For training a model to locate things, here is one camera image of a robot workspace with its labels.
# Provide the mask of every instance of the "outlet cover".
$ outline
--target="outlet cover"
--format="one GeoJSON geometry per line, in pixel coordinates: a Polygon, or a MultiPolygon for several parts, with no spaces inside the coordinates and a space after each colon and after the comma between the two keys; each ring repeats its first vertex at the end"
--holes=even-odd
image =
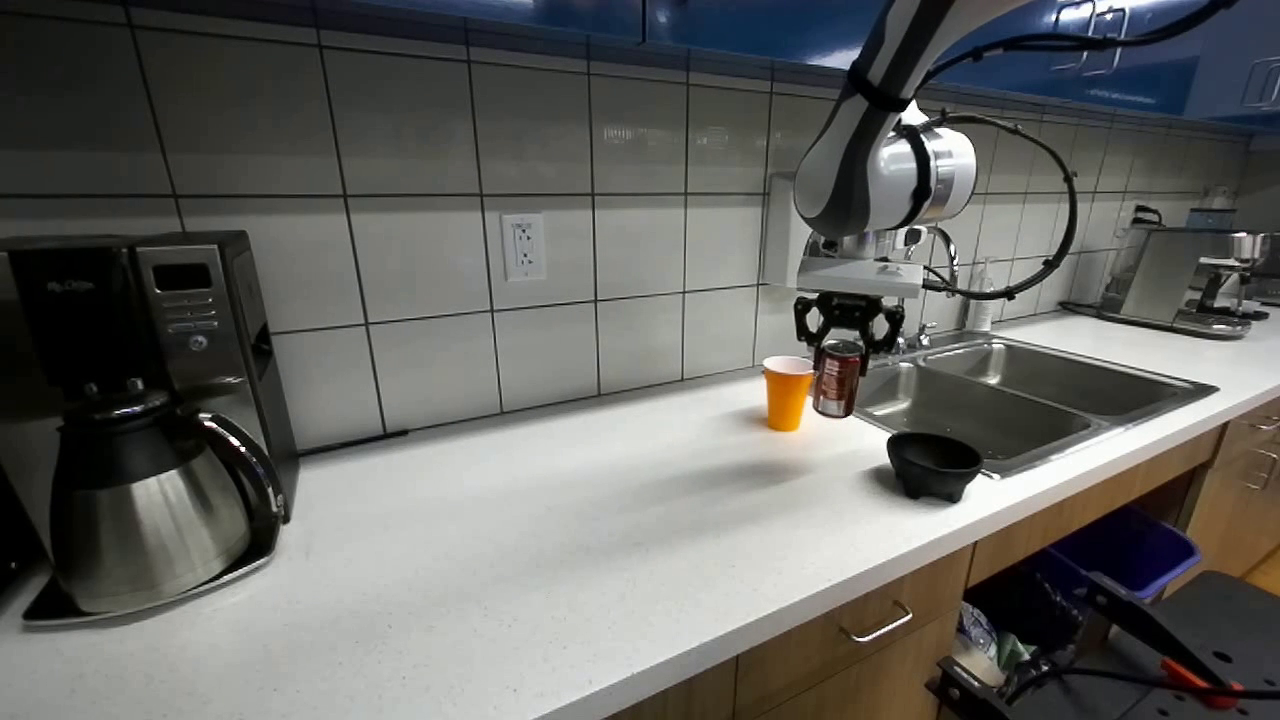
{"type": "Polygon", "coordinates": [[[507,284],[548,279],[548,233],[545,215],[503,215],[507,284]]]}

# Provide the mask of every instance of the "stainless steel sink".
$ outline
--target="stainless steel sink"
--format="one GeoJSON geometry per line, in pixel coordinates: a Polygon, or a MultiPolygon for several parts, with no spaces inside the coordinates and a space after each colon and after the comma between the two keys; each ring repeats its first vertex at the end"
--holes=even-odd
{"type": "Polygon", "coordinates": [[[855,418],[888,432],[968,442],[1008,475],[1212,392],[1182,376],[980,337],[877,360],[861,380],[855,418]]]}
{"type": "Polygon", "coordinates": [[[1025,392],[1106,424],[1138,424],[1212,395],[1212,383],[1156,376],[1008,340],[968,340],[920,357],[923,368],[1025,392]]]}
{"type": "Polygon", "coordinates": [[[861,380],[855,418],[888,432],[940,432],[985,454],[997,473],[1029,467],[1094,432],[1094,418],[977,383],[963,376],[932,372],[911,360],[877,366],[861,380]]]}

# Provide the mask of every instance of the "countertop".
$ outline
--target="countertop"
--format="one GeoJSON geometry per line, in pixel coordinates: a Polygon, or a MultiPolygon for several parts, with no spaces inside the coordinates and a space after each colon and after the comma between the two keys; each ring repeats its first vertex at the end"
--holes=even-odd
{"type": "Polygon", "coordinates": [[[883,432],[766,432],[756,376],[312,457],[282,558],[173,614],[25,631],[0,717],[605,717],[1280,392],[1280,323],[1217,345],[1106,322],[1001,337],[1219,392],[963,503],[908,501],[883,432]]]}

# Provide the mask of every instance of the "orange cup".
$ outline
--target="orange cup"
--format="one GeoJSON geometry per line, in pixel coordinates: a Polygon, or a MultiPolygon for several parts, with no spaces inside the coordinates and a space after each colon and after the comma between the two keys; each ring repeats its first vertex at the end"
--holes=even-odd
{"type": "Polygon", "coordinates": [[[810,357],[766,357],[766,383],[769,383],[769,427],[798,432],[810,404],[814,360],[810,357]]]}

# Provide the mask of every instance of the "electrical cord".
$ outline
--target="electrical cord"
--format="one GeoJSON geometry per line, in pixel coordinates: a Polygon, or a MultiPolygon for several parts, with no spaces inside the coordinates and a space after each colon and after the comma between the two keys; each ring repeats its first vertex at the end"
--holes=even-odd
{"type": "Polygon", "coordinates": [[[1165,43],[1177,39],[1199,24],[1210,24],[1217,11],[1238,8],[1238,0],[1210,0],[1161,28],[1147,28],[1142,37],[1077,37],[1077,32],[1025,32],[1025,37],[1005,37],[1005,39],[987,39],[977,43],[961,55],[940,59],[932,74],[923,74],[920,89],[928,89],[937,78],[952,74],[956,66],[980,66],[987,55],[1008,55],[1008,52],[1110,52],[1110,48],[1147,48],[1147,43],[1165,43]]]}
{"type": "Polygon", "coordinates": [[[1018,302],[1025,288],[1036,288],[1043,276],[1053,276],[1069,262],[1069,253],[1077,246],[1077,220],[1079,220],[1077,172],[1069,168],[1069,159],[1053,144],[1043,144],[1039,136],[1018,130],[1018,126],[993,120],[993,115],[940,115],[940,120],[932,120],[923,130],[961,130],[961,126],[1001,130],[1001,132],[1008,132],[1008,136],[1018,136],[1025,144],[1036,144],[1066,178],[1069,224],[1066,224],[1066,237],[1060,237],[1055,253],[1034,276],[1018,279],[1018,284],[987,288],[987,293],[985,288],[961,288],[956,284],[956,253],[947,250],[952,276],[943,276],[937,269],[923,269],[928,274],[923,288],[928,293],[943,293],[943,297],[963,297],[963,302],[1018,302]]]}
{"type": "Polygon", "coordinates": [[[1184,690],[1184,685],[1169,685],[1169,679],[1156,679],[1156,675],[1130,675],[1130,673],[1106,673],[1106,667],[1060,667],[1060,666],[1053,666],[1048,673],[1036,673],[1025,685],[1018,685],[1005,703],[1018,703],[1034,690],[1039,690],[1043,679],[1066,679],[1066,675],[1094,675],[1094,679],[1138,685],[1138,690],[1169,690],[1169,692],[1184,692],[1184,698],[1280,702],[1280,692],[1274,692],[1274,690],[1184,690]]]}

